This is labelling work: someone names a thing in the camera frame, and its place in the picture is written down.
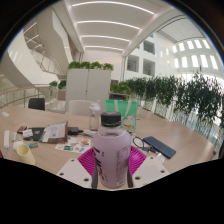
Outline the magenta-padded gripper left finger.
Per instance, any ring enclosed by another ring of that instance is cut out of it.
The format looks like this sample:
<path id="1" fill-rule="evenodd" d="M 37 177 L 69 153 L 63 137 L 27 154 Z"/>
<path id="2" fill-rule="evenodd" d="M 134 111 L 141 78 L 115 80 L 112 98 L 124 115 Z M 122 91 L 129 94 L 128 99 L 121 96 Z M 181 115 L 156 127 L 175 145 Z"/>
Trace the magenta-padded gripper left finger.
<path id="1" fill-rule="evenodd" d="M 90 148 L 78 159 L 69 159 L 58 171 L 57 176 L 81 187 L 96 189 L 98 186 L 98 174 L 94 149 Z"/>

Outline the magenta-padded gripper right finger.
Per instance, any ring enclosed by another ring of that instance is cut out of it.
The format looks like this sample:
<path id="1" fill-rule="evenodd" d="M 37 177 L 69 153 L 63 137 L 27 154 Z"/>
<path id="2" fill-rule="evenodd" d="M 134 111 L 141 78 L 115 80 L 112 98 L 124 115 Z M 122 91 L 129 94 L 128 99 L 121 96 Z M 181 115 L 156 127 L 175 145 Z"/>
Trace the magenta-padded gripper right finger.
<path id="1" fill-rule="evenodd" d="M 167 176 L 169 172 L 154 156 L 146 156 L 131 147 L 128 164 L 127 183 L 129 188 L 140 188 Z"/>

